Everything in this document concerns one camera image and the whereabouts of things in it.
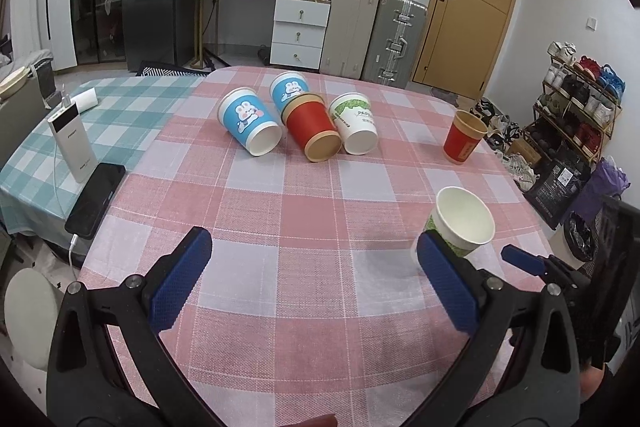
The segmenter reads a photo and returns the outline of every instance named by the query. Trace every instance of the smartphone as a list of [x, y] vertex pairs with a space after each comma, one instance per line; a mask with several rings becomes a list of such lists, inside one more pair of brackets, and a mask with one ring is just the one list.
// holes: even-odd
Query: smartphone
[[66, 220], [65, 230], [68, 233], [78, 234], [82, 239], [95, 237], [124, 173], [124, 165], [98, 163]]

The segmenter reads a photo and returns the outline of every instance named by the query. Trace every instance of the pink checkered tablecloth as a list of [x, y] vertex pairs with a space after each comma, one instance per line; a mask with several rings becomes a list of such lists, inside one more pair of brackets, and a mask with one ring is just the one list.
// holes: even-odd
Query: pink checkered tablecloth
[[[205, 227], [211, 261], [160, 336], [217, 415], [230, 427], [325, 413], [341, 426], [400, 425], [466, 341], [410, 253], [436, 193], [459, 185], [489, 206], [495, 239], [469, 260], [521, 289], [542, 283], [503, 263], [502, 247], [550, 248], [484, 142], [462, 166], [444, 158], [454, 108], [427, 95], [305, 73], [328, 101], [366, 94], [379, 146], [314, 164], [285, 133], [273, 152], [251, 157], [218, 123], [216, 103], [250, 86], [276, 114], [269, 86], [278, 73], [226, 68], [193, 91], [127, 175], [81, 280], [103, 287], [144, 274], [193, 225]], [[150, 400], [121, 337], [114, 343], [134, 390]], [[479, 397], [493, 391], [508, 354]]]

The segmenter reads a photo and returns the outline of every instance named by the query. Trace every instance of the paper roll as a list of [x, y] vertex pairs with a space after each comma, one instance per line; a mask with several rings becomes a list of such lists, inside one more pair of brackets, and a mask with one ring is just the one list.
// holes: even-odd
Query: paper roll
[[98, 97], [95, 94], [95, 88], [92, 87], [85, 92], [76, 94], [71, 99], [71, 102], [76, 102], [76, 104], [78, 104], [78, 112], [84, 112], [87, 109], [95, 107], [96, 105], [98, 105]]

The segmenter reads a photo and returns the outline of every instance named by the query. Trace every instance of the white label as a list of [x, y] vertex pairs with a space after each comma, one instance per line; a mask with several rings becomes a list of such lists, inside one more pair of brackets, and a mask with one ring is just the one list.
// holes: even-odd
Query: white label
[[566, 187], [573, 177], [574, 175], [569, 172], [569, 169], [564, 169], [558, 176], [558, 181], [562, 184], [563, 187]]

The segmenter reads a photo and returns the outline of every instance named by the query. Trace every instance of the white desk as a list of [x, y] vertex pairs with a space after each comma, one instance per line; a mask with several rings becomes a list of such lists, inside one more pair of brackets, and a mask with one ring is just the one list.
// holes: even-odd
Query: white desk
[[[203, 67], [203, 6], [204, 0], [198, 0], [194, 52], [200, 68]], [[219, 6], [220, 0], [216, 3], [216, 42]], [[320, 67], [329, 8], [330, 3], [324, 0], [276, 0], [271, 36], [271, 63], [317, 70]]]

